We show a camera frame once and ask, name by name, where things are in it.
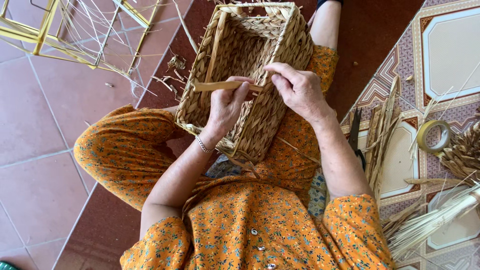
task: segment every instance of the yellow metal frame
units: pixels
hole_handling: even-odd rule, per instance
[[[155,13],[157,11],[158,3],[160,2],[160,0],[157,0],[149,20],[146,20],[126,0],[113,0],[115,2],[115,4],[118,6],[115,14],[117,14],[118,11],[119,11],[119,8],[121,8],[123,11],[126,11],[126,13],[128,13],[130,16],[135,16],[134,19],[136,21],[140,20],[140,22],[143,22],[140,25],[147,26],[145,28],[145,31],[144,31],[142,37],[140,38],[140,42],[137,46],[137,50],[134,53],[134,57],[133,57],[131,65],[130,65],[130,68],[126,72],[123,71],[122,69],[119,69],[119,68],[117,68],[117,67],[115,67],[115,66],[113,66],[113,65],[111,65],[111,64],[109,64],[109,63],[100,59],[99,56],[103,53],[103,48],[104,47],[101,48],[101,50],[99,52],[99,55],[95,56],[95,55],[92,55],[90,53],[80,51],[80,50],[76,49],[76,47],[74,47],[70,43],[68,43],[67,41],[59,38],[60,30],[61,30],[61,28],[63,26],[63,23],[64,23],[63,18],[60,22],[60,26],[59,26],[59,28],[56,32],[56,35],[51,35],[51,34],[48,33],[49,30],[50,30],[50,27],[52,25],[52,22],[53,22],[55,11],[57,10],[57,7],[59,5],[59,1],[61,1],[61,0],[48,0],[48,4],[47,4],[46,8],[44,8],[44,9],[37,6],[38,8],[41,8],[41,9],[45,10],[45,13],[43,15],[43,19],[42,19],[42,22],[40,24],[40,27],[37,29],[37,28],[34,28],[34,27],[31,27],[31,26],[22,24],[20,22],[17,22],[17,21],[6,18],[5,14],[6,14],[6,11],[7,11],[9,0],[4,0],[3,7],[2,7],[1,12],[0,12],[0,22],[4,23],[5,25],[8,25],[10,28],[0,26],[0,39],[5,41],[6,43],[10,44],[11,46],[17,48],[17,49],[20,49],[20,50],[22,50],[26,53],[30,53],[30,54],[33,54],[33,55],[49,57],[49,58],[54,58],[54,59],[59,59],[59,60],[65,60],[65,61],[70,61],[70,62],[76,62],[76,63],[82,63],[82,64],[88,65],[92,69],[99,68],[99,69],[103,69],[103,70],[118,72],[118,73],[121,73],[121,74],[124,74],[124,75],[129,75],[131,69],[133,68],[133,65],[135,64],[137,56],[139,55],[138,51],[140,50],[140,48],[142,46],[143,40],[144,40],[148,30],[152,26],[152,21],[153,21],[153,18],[155,16]],[[108,33],[110,33],[110,30],[112,28],[112,25],[113,25],[113,22],[115,21],[115,19],[116,19],[116,16],[114,16],[114,18],[112,19],[112,22],[110,24],[110,29],[109,29]],[[36,46],[33,49],[33,51],[29,51],[27,49],[21,48],[21,47],[15,45],[14,43],[2,38],[2,36],[7,37],[7,38],[20,40],[20,41],[24,41],[24,42],[36,43]],[[107,36],[105,37],[104,45],[106,44],[108,37],[109,37],[109,34],[107,34]],[[64,48],[64,47],[60,46],[59,43],[66,45],[67,48]],[[44,44],[47,44],[48,46],[50,46],[50,47],[52,47],[52,48],[54,48],[58,51],[61,51],[62,53],[72,57],[74,60],[64,58],[64,57],[42,54],[41,50],[42,50]],[[91,63],[91,62],[88,61],[88,60],[92,60],[92,59],[95,60],[95,63]]]

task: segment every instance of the wooden tool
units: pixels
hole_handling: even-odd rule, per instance
[[[236,89],[243,82],[231,81],[231,82],[216,82],[216,83],[194,83],[194,92],[215,91],[217,89]],[[264,88],[258,85],[250,85],[250,90],[261,92]]]

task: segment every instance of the scissors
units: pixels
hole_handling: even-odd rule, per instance
[[[360,117],[361,117],[361,111],[363,108],[359,110],[357,107],[355,109],[355,113],[353,116],[353,122],[352,122],[352,128],[350,129],[350,137],[348,138],[348,144],[352,147],[353,151],[355,152],[355,156],[360,156],[361,158],[361,166],[363,168],[363,171],[365,171],[365,167],[367,165],[367,162],[365,161],[365,157],[363,156],[363,153],[361,152],[360,149],[358,149],[358,139],[359,139],[359,129],[360,129]]]

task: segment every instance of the roll of tape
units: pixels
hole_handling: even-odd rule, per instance
[[[434,146],[427,145],[427,135],[431,129],[434,127],[439,126],[442,130],[442,134],[440,136],[440,141]],[[419,133],[417,134],[417,143],[425,152],[428,153],[436,153],[440,152],[443,148],[447,147],[450,143],[450,126],[447,122],[441,120],[431,120],[426,122],[420,127]]]

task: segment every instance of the hand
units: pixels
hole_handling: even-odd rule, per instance
[[[281,74],[274,74],[272,82],[283,102],[310,124],[321,122],[326,116],[332,115],[333,110],[324,99],[320,78],[315,73],[298,71],[278,62],[266,65],[264,69]]]
[[[201,134],[206,132],[212,141],[216,141],[214,146],[237,122],[242,104],[249,93],[249,83],[254,83],[252,79],[240,76],[231,76],[227,81],[243,82],[243,84],[237,89],[219,89],[212,93],[210,117]]]

